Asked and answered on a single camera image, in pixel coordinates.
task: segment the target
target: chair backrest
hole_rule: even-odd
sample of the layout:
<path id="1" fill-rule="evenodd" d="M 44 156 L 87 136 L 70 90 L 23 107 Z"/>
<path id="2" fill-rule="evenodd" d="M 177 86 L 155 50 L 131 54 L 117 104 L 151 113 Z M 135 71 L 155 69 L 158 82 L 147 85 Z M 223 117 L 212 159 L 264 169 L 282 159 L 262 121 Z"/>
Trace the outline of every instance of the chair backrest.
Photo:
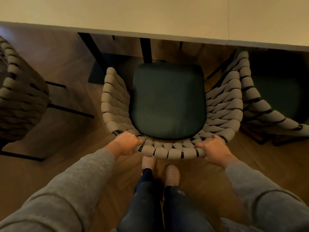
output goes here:
<path id="1" fill-rule="evenodd" d="M 233 62 L 226 70 L 238 71 L 241 81 L 243 99 L 243 120 L 251 129 L 269 134 L 309 136 L 309 126 L 299 124 L 285 117 L 279 111 L 272 110 L 271 106 L 261 98 L 251 78 L 249 53 L 246 50 L 237 50 Z"/>
<path id="2" fill-rule="evenodd" d="M 0 37 L 0 139 L 17 141 L 41 120 L 49 103 L 44 79 Z"/>
<path id="3" fill-rule="evenodd" d="M 212 134 L 217 134 L 222 141 L 230 141 L 240 127 L 243 103 L 239 73 L 232 71 L 224 75 L 222 82 L 205 94 L 207 106 L 206 123 L 191 139 L 178 142 L 154 140 L 138 132 L 129 118 L 130 95 L 123 79 L 115 69 L 108 68 L 103 86 L 101 111 L 103 120 L 110 133 L 115 135 L 129 131 L 144 141 L 138 149 L 145 156 L 159 159 L 193 159 L 205 156 L 200 148 L 194 148 Z"/>

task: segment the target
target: floor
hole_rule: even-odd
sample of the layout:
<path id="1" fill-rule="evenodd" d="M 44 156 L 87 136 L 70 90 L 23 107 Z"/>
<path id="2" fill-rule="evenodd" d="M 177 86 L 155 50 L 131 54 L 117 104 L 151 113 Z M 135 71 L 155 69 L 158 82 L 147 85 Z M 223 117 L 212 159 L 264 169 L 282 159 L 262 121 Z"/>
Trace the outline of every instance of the floor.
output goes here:
<path id="1" fill-rule="evenodd" d="M 0 220 L 20 208 L 35 191 L 63 172 L 82 156 L 104 147 L 114 139 L 100 111 L 102 85 L 89 84 L 94 58 L 79 36 L 73 32 L 16 27 L 0 27 L 6 38 L 48 81 L 66 84 L 67 89 L 52 87 L 53 103 L 95 115 L 94 119 L 48 109 L 42 121 L 22 141 L 9 144 L 5 151 L 49 156 L 42 163 L 0 156 Z M 139 39 L 93 35 L 103 52 L 141 56 Z M 199 63 L 210 74 L 233 51 L 233 46 L 151 40 L 153 58 L 168 62 Z M 220 75 L 205 82 L 209 89 Z M 258 145 L 242 132 L 228 144 L 240 160 L 264 173 L 280 186 L 309 204 L 309 140 L 280 147 Z M 133 195 L 141 173 L 141 155 L 119 158 L 95 210 L 90 231 L 109 231 L 117 226 Z M 200 209 L 219 229 L 220 217 L 249 223 L 241 202 L 224 171 L 198 158 L 194 160 L 158 160 L 155 175 L 165 179 L 168 164 L 181 173 L 180 188 L 194 198 Z"/>

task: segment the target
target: gray sleeve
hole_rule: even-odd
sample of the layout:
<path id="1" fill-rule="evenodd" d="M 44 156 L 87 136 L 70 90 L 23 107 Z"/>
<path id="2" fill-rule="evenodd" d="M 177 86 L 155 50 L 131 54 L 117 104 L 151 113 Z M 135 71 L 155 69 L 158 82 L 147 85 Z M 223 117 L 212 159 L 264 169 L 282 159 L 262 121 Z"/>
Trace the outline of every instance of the gray sleeve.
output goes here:
<path id="1" fill-rule="evenodd" d="M 229 165 L 225 172 L 259 229 L 309 231 L 309 208 L 297 196 L 241 161 Z"/>
<path id="2" fill-rule="evenodd" d="M 5 218 L 0 232 L 87 231 L 114 164 L 114 156 L 103 149 L 84 156 Z"/>

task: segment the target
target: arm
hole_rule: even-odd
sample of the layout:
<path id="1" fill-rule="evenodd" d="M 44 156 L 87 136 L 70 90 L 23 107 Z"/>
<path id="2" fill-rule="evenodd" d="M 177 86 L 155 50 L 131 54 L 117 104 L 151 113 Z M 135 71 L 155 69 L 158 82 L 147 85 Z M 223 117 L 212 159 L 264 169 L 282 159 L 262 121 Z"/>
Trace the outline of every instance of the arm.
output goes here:
<path id="1" fill-rule="evenodd" d="M 205 160 L 225 169 L 252 222 L 268 231 L 308 231 L 309 208 L 294 194 L 233 156 L 218 136 L 196 144 Z"/>
<path id="2" fill-rule="evenodd" d="M 5 218 L 0 231 L 86 231 L 115 160 L 133 154 L 139 143 L 125 132 L 105 148 L 84 156 Z"/>

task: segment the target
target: jeans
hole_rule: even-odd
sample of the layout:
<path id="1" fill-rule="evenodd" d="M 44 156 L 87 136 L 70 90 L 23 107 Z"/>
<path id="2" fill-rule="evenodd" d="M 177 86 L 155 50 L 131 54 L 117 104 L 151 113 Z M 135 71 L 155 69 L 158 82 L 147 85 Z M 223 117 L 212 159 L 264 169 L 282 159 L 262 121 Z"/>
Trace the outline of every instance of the jeans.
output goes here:
<path id="1" fill-rule="evenodd" d="M 151 169 L 145 169 L 117 232 L 164 231 L 160 198 L 153 180 Z M 163 213 L 167 232 L 215 232 L 207 218 L 178 187 L 165 188 Z"/>

